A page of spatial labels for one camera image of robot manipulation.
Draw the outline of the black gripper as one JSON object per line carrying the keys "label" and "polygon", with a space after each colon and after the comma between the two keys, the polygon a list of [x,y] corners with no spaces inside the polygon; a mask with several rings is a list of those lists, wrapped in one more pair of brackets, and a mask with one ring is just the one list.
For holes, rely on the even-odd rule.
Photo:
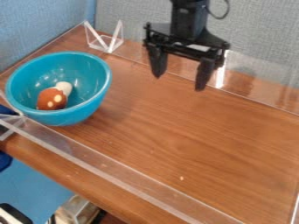
{"label": "black gripper", "polygon": [[171,25],[167,23],[147,23],[144,32],[144,47],[148,51],[153,76],[159,78],[165,72],[168,53],[191,60],[200,60],[195,90],[202,91],[215,68],[224,65],[230,43],[211,34],[207,28],[203,29],[196,39],[182,38],[171,34]]}

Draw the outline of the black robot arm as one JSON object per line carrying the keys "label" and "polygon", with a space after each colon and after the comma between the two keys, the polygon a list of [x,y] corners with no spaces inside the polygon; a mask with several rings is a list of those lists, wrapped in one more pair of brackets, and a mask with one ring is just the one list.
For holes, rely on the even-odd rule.
{"label": "black robot arm", "polygon": [[223,16],[210,10],[211,0],[171,0],[169,23],[144,25],[144,47],[148,52],[152,74],[160,78],[167,69],[168,55],[174,54],[200,62],[195,78],[195,90],[202,91],[211,75],[226,61],[230,42],[210,33],[208,15],[223,19],[230,13],[230,0]]}

